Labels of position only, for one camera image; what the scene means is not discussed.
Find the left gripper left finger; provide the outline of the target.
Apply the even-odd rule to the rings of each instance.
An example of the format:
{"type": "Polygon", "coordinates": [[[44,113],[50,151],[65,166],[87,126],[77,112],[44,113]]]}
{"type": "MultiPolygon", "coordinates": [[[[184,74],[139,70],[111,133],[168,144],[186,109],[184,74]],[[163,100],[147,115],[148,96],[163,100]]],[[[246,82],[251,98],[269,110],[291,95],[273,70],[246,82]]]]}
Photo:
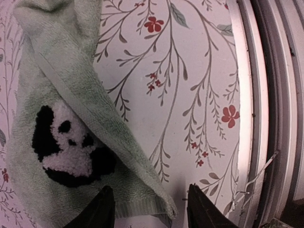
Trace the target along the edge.
{"type": "Polygon", "coordinates": [[[68,223],[67,228],[113,228],[115,201],[113,189],[104,186],[85,209],[68,223]]]}

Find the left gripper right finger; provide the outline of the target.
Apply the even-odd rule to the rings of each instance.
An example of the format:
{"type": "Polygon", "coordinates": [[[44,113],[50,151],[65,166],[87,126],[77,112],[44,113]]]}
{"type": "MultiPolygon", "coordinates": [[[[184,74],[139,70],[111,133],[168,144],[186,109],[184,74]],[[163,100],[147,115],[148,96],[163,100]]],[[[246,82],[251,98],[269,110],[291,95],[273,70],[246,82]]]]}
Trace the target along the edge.
{"type": "Polygon", "coordinates": [[[187,201],[189,228],[237,228],[217,209],[199,186],[190,184],[187,201]]]}

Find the mint green towel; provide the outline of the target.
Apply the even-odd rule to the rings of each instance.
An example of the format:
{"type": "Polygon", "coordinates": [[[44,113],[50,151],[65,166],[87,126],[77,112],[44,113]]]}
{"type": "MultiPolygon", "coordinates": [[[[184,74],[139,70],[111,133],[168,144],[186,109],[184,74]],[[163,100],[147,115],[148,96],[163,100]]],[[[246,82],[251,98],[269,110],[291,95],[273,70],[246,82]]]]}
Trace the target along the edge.
{"type": "Polygon", "coordinates": [[[115,219],[157,217],[173,199],[119,116],[93,67],[99,0],[20,0],[24,32],[7,168],[23,207],[44,228],[64,228],[104,186],[115,219]]]}

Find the floral table mat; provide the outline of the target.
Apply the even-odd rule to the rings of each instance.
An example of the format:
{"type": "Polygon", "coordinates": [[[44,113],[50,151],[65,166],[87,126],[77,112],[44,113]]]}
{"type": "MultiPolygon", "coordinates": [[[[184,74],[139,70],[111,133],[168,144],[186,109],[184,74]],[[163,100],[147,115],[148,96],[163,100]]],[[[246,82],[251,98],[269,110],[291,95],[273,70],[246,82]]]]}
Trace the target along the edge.
{"type": "Polygon", "coordinates": [[[226,0],[107,0],[95,69],[187,227],[199,184],[225,215],[238,182],[239,82],[226,0]]]}

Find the aluminium front rail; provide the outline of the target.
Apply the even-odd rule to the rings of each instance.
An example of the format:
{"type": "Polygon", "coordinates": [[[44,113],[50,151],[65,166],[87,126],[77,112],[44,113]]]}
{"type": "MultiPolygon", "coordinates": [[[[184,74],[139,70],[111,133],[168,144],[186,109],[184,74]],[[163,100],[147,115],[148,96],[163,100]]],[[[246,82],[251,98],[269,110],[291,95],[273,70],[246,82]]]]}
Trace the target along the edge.
{"type": "Polygon", "coordinates": [[[252,151],[231,219],[241,228],[304,225],[304,3],[237,0],[252,81],[252,151]]]}

